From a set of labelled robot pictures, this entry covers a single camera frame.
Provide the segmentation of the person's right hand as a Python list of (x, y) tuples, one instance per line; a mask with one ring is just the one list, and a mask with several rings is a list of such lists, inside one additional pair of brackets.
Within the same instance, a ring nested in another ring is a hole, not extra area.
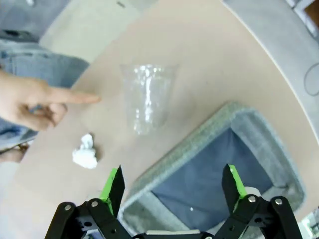
[(29, 148), (28, 144), (19, 144), (0, 151), (0, 162), (20, 163)]

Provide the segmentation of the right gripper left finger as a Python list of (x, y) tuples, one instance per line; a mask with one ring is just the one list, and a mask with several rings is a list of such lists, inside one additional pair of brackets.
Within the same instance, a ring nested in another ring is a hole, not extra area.
[(46, 237), (48, 239), (83, 239), (88, 231), (98, 230), (103, 239), (129, 239), (130, 234), (118, 221), (125, 183), (121, 167), (114, 168), (98, 198), (76, 206), (58, 205)]

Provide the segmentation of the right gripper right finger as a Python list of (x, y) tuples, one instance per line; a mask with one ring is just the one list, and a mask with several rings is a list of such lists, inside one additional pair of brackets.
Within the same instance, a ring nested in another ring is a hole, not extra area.
[(227, 164), (222, 174), (222, 189), (230, 216), (215, 234), (215, 239), (239, 239), (248, 227), (259, 228), (266, 239), (298, 239), (300, 229), (287, 198), (270, 201), (248, 194), (234, 165)]

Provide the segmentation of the person's left hand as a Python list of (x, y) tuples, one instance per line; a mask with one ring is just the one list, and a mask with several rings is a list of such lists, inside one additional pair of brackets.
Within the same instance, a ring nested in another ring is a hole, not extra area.
[(45, 81), (0, 71), (0, 117), (43, 131), (55, 127), (67, 113), (66, 104), (91, 104), (100, 97), (51, 87)]

